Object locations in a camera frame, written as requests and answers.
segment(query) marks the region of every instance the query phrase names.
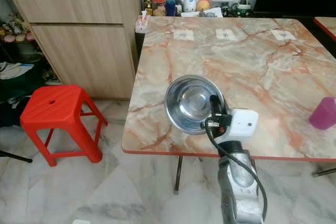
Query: paper label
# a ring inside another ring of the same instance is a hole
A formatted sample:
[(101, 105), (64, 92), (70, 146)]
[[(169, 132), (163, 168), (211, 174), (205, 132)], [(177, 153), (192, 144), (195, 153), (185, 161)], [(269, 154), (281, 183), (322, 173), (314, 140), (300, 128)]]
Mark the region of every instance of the paper label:
[(230, 29), (216, 29), (217, 39), (226, 39), (226, 40), (237, 40), (233, 31)]
[(174, 30), (174, 39), (194, 40), (194, 32), (191, 30)]
[(294, 35), (289, 31), (283, 31), (283, 30), (271, 30), (274, 37), (277, 40), (289, 40), (289, 39), (296, 39)]

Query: black chair leg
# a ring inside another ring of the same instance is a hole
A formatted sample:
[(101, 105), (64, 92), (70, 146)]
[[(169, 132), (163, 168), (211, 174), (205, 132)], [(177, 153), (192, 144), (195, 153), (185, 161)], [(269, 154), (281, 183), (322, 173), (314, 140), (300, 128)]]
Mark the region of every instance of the black chair leg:
[(178, 157), (178, 164), (177, 164), (177, 172), (176, 172), (176, 181), (175, 181), (175, 190), (174, 190), (174, 194), (179, 194), (179, 185), (180, 185), (180, 175), (181, 175), (181, 168), (182, 168), (182, 159), (183, 156), (179, 156)]
[(25, 161), (25, 162), (28, 162), (28, 163), (31, 163), (33, 161), (31, 158), (17, 156), (15, 154), (4, 152), (4, 151), (0, 151), (0, 157), (11, 157), (11, 158), (21, 160), (21, 161)]
[(323, 176), (323, 175), (326, 175), (326, 174), (331, 174), (331, 173), (336, 173), (336, 168), (333, 168), (333, 169), (329, 169), (329, 170), (323, 170), (321, 172), (316, 172), (316, 173), (313, 173), (313, 177), (319, 177), (319, 176)]

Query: pink cup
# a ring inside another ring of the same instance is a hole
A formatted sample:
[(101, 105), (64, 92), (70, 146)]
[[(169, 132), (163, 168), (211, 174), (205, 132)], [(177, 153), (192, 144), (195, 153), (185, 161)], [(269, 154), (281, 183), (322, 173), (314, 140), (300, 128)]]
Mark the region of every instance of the pink cup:
[(317, 129), (326, 130), (336, 124), (336, 98), (325, 97), (309, 117), (309, 122)]

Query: pink object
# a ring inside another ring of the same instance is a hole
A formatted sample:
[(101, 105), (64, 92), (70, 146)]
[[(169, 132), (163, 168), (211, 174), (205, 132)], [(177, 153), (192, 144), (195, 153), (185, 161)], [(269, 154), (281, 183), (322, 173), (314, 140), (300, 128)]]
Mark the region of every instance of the pink object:
[(15, 36), (14, 35), (6, 35), (4, 38), (6, 43), (12, 43), (15, 41)]
[(309, 122), (317, 129), (326, 130), (336, 124), (336, 98), (325, 97), (309, 117)]
[(27, 39), (29, 42), (35, 40), (34, 37), (33, 37), (33, 35), (32, 35), (32, 33), (27, 33), (27, 37), (26, 37), (26, 39)]

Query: toy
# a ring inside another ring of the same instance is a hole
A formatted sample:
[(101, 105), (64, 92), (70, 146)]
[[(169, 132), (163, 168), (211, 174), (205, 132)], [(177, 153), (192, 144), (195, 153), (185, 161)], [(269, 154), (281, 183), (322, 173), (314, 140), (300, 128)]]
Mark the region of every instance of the toy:
[(25, 34), (29, 32), (29, 25), (28, 25), (27, 22), (25, 22), (25, 21), (22, 22), (21, 26), (22, 26), (22, 29), (23, 29), (23, 31), (24, 31)]
[(9, 25), (7, 25), (7, 23), (2, 23), (1, 26), (2, 26), (2, 28), (5, 29), (5, 33), (7, 35), (12, 35), (13, 34), (13, 30), (10, 28)]
[(22, 33), (21, 29), (19, 28), (19, 24), (18, 24), (18, 22), (16, 22), (16, 21), (12, 21), (12, 22), (11, 22), (11, 25), (12, 25), (12, 28), (13, 28), (13, 30), (14, 30), (14, 34), (15, 34), (15, 35), (18, 35), (18, 34)]
[(183, 11), (185, 13), (196, 11), (196, 1), (195, 0), (185, 0), (183, 3)]
[(31, 41), (35, 40), (32, 33), (27, 33), (26, 39), (28, 40), (28, 42), (31, 42)]
[(166, 1), (166, 16), (175, 16), (175, 0)]
[(0, 39), (4, 40), (5, 36), (6, 36), (6, 30), (0, 27)]
[(180, 16), (181, 12), (183, 10), (183, 4), (182, 4), (182, 0), (175, 0), (175, 7), (176, 7), (176, 16)]
[(210, 1), (209, 0), (199, 0), (196, 5), (196, 11), (201, 10), (209, 10), (210, 9)]
[(25, 38), (26, 38), (26, 35), (20, 34), (20, 35), (16, 36), (16, 42), (22, 42), (22, 41), (25, 40)]
[(6, 35), (4, 38), (6, 43), (12, 43), (15, 40), (15, 36), (13, 35)]

